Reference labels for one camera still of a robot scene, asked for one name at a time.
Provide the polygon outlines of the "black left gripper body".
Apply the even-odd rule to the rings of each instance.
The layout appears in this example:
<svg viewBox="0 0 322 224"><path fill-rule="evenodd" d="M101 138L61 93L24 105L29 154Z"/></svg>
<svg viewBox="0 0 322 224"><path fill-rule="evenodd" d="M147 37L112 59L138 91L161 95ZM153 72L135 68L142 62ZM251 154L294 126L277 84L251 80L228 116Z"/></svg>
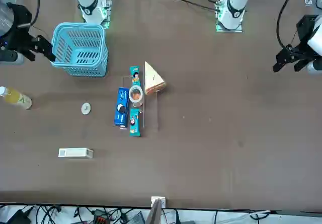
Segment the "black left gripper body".
<svg viewBox="0 0 322 224"><path fill-rule="evenodd" d="M296 24L298 38L300 40L300 43L297 46L298 48L304 48L307 45L307 42L313 33L317 18L318 15L304 15Z"/></svg>

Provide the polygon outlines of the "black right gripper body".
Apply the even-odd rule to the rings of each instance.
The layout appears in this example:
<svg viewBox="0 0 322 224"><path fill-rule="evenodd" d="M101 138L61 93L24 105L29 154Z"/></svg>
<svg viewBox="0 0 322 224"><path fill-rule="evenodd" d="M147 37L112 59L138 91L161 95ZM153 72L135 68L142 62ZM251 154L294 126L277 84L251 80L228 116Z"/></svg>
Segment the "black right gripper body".
<svg viewBox="0 0 322 224"><path fill-rule="evenodd" d="M25 50L34 47L34 37L29 26L19 28L32 20L32 14L23 6L13 3L2 4L2 44L8 50Z"/></svg>

